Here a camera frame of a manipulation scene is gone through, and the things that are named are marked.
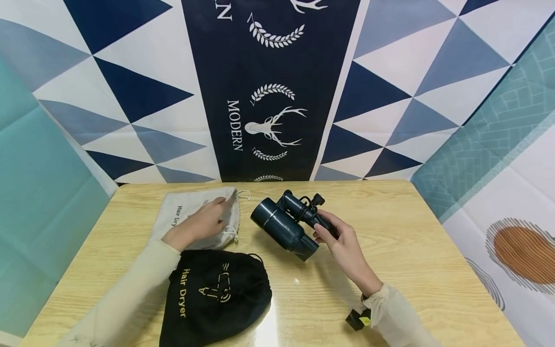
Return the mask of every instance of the laurel wreath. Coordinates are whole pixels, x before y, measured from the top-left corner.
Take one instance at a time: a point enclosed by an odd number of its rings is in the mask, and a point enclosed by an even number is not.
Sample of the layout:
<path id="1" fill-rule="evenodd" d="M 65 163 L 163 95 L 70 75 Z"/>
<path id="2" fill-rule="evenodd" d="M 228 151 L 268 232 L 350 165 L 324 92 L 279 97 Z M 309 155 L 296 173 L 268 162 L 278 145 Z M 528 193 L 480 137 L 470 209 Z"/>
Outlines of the laurel wreath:
<path id="1" fill-rule="evenodd" d="M 262 175 L 262 176 L 256 177 L 254 179 L 254 181 L 255 182 L 261 182 L 261 181 L 266 181 L 266 180 L 269 180 L 269 179 L 283 181 L 283 178 L 281 178 L 279 176 L 276 176 L 276 175 Z"/>
<path id="2" fill-rule="evenodd" d="M 270 83 L 255 90 L 254 93 L 250 96 L 250 98 L 252 99 L 250 103 L 253 104 L 254 106 L 255 102 L 260 101 L 265 95 L 272 94 L 272 93 L 282 93 L 282 94 L 285 94 L 291 100 L 295 100 L 295 93 L 293 93 L 291 89 L 289 89 L 288 87 L 282 84 Z"/>
<path id="3" fill-rule="evenodd" d="M 262 24 L 254 20 L 253 13 L 250 13 L 249 19 L 246 21 L 247 23 L 252 20 L 252 24 L 249 27 L 249 32 L 253 33 L 253 37 L 256 38 L 260 44 L 271 47 L 271 48 L 284 48 L 285 46 L 289 46 L 293 44 L 293 41 L 297 41 L 302 34 L 304 34 L 303 30 L 305 25 L 301 25 L 299 28 L 293 30 L 289 35 L 280 36 L 274 35 L 267 32 L 263 27 Z"/>
<path id="4" fill-rule="evenodd" d="M 273 160 L 279 160 L 283 157 L 285 157 L 287 155 L 287 151 L 280 153 L 278 155 L 269 155 L 269 154 L 264 154 L 262 153 L 260 150 L 253 148 L 253 154 L 255 157 L 262 159 L 262 160 L 267 160 L 267 161 L 273 161 Z"/>

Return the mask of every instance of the hair dryer nozzle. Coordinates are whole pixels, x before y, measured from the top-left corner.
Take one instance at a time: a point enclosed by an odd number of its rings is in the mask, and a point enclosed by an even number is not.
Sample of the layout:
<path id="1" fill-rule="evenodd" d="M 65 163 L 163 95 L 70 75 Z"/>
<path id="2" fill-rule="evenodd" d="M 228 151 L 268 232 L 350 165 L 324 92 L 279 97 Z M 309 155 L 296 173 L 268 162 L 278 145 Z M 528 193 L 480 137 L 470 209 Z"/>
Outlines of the hair dryer nozzle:
<path id="1" fill-rule="evenodd" d="M 258 204 L 250 219 L 267 232 L 285 250 L 295 253 L 302 261 L 318 249 L 318 244 L 305 234 L 303 228 L 270 198 Z"/>

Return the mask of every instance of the navy banner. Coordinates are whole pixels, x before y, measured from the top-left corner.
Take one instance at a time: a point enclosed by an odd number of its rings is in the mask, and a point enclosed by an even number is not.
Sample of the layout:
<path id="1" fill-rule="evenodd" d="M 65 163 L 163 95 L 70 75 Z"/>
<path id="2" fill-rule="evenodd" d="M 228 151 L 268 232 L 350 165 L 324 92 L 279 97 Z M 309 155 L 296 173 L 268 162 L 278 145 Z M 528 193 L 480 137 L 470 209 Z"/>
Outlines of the navy banner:
<path id="1" fill-rule="evenodd" d="M 182 3 L 221 179 L 310 179 L 359 0 Z"/>

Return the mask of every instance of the beige sleeve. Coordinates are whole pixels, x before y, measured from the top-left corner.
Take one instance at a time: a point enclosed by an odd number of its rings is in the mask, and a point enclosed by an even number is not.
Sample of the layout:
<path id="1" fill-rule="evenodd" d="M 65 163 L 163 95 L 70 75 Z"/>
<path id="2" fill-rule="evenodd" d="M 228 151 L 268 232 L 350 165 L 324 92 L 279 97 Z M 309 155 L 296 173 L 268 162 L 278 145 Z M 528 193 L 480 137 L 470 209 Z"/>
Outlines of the beige sleeve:
<path id="1" fill-rule="evenodd" d="M 441 346 L 420 322 L 411 304 L 395 288 L 382 289 L 362 302 L 371 310 L 370 324 L 391 347 Z"/>
<path id="2" fill-rule="evenodd" d="M 161 240 L 151 240 L 129 271 L 58 343 L 66 346 L 111 347 L 145 298 L 177 267 L 179 252 Z"/>

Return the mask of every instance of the white drawstring bag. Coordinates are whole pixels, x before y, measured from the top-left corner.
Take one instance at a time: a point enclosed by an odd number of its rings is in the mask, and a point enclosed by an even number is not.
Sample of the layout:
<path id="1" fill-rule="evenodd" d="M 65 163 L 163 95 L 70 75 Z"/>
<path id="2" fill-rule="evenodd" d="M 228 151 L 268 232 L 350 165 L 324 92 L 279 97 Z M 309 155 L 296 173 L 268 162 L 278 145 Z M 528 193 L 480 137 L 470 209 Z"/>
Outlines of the white drawstring bag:
<path id="1" fill-rule="evenodd" d="M 169 229 L 186 220 L 217 197 L 229 201 L 228 209 L 221 219 L 225 223 L 224 231 L 213 237 L 195 242 L 187 249 L 221 249 L 231 240 L 237 240 L 239 229 L 239 196 L 235 187 L 201 190 L 199 192 L 168 193 L 164 197 L 160 212 L 152 228 L 151 239 L 161 239 Z"/>

